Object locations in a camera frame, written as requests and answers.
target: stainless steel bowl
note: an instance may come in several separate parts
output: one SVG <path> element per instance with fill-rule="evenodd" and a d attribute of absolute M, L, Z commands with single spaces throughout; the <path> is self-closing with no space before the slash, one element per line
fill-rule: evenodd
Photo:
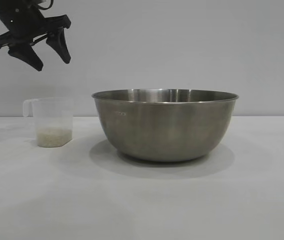
<path fill-rule="evenodd" d="M 109 142 L 135 158 L 179 162 L 213 150 L 229 125 L 236 94 L 128 89 L 93 94 Z"/>

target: measuring cup handle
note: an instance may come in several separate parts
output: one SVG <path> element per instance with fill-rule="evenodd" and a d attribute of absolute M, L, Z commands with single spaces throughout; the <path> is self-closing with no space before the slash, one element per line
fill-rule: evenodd
<path fill-rule="evenodd" d="M 23 102 L 23 116 L 29 117 L 31 115 L 31 103 L 36 99 L 28 99 Z"/>

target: plastic measuring cup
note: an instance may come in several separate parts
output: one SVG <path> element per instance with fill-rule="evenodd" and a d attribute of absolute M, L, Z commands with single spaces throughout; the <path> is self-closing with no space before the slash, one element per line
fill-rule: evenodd
<path fill-rule="evenodd" d="M 73 100 L 67 97 L 29 99 L 23 103 L 23 115 L 31 109 L 35 120 L 37 145 L 45 148 L 61 147 L 73 137 Z"/>

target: robotic arm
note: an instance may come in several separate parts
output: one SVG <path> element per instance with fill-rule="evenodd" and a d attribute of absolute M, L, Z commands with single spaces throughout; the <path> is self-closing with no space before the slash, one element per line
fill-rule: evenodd
<path fill-rule="evenodd" d="M 32 46 L 47 39 L 46 43 L 53 48 L 65 63 L 71 56 L 68 52 L 64 28 L 71 26 L 67 15 L 45 18 L 39 6 L 43 0 L 0 0 L 0 20 L 9 30 L 0 35 L 0 49 L 8 46 L 8 54 L 18 58 L 38 71 L 44 64 L 34 52 Z"/>

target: white table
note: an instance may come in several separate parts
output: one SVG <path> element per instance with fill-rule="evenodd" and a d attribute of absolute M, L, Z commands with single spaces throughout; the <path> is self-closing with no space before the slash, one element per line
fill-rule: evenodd
<path fill-rule="evenodd" d="M 123 158 L 96 117 L 40 148 L 31 121 L 0 118 L 0 240 L 284 240 L 284 117 L 234 117 L 177 165 Z"/>

